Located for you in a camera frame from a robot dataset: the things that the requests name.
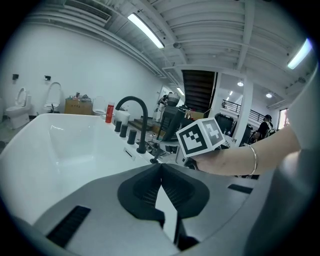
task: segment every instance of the bracelet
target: bracelet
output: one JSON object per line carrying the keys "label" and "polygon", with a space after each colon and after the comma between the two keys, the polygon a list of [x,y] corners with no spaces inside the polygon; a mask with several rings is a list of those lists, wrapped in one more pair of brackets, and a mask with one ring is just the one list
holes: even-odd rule
{"label": "bracelet", "polygon": [[252,150],[253,155],[254,155],[254,169],[253,169],[253,171],[252,171],[251,174],[250,174],[250,175],[253,175],[253,174],[255,173],[256,169],[257,169],[257,165],[258,165],[258,155],[257,155],[256,150],[255,150],[251,145],[249,145],[249,148]]}

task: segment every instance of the black faucet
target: black faucet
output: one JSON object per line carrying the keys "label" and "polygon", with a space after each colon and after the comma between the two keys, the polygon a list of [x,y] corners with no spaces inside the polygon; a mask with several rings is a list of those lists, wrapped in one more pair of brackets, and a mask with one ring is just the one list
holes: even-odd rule
{"label": "black faucet", "polygon": [[120,100],[119,103],[116,105],[115,109],[119,110],[121,108],[122,104],[127,101],[138,102],[140,104],[140,106],[142,107],[143,121],[142,121],[141,138],[140,138],[139,147],[136,149],[136,151],[140,154],[144,154],[144,153],[146,153],[146,145],[145,144],[146,144],[147,121],[148,121],[147,106],[142,99],[134,97],[134,96],[128,96],[128,97],[124,97],[122,100]]}

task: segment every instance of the toilet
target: toilet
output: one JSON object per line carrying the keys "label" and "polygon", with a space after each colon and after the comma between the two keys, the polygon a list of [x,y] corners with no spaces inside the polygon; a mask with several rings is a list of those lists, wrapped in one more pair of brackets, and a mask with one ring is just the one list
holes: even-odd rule
{"label": "toilet", "polygon": [[60,106],[61,99],[61,84],[58,82],[53,82],[50,84],[48,89],[48,94],[45,100],[45,104],[43,106],[44,112],[48,113],[52,109],[52,105],[55,111]]}
{"label": "toilet", "polygon": [[98,96],[94,99],[92,111],[95,116],[102,116],[107,113],[107,104],[104,97]]}
{"label": "toilet", "polygon": [[28,114],[30,108],[31,96],[22,87],[15,98],[15,106],[8,107],[5,110],[6,115],[10,118],[13,129],[17,129],[30,122]]}

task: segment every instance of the sink basin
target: sink basin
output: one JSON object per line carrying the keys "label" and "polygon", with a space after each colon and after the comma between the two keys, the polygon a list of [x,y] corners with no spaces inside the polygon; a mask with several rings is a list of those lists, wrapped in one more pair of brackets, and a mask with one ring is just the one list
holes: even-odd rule
{"label": "sink basin", "polygon": [[0,189],[11,214],[33,225],[52,205],[95,179],[150,164],[99,116],[42,114],[0,155]]}

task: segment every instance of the red bottle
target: red bottle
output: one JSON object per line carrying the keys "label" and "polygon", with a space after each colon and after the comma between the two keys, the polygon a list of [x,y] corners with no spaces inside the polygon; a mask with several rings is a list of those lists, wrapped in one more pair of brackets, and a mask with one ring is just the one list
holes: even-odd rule
{"label": "red bottle", "polygon": [[109,102],[108,108],[106,109],[106,116],[105,116],[105,122],[106,123],[111,123],[112,120],[112,113],[114,111],[115,103],[114,102]]}

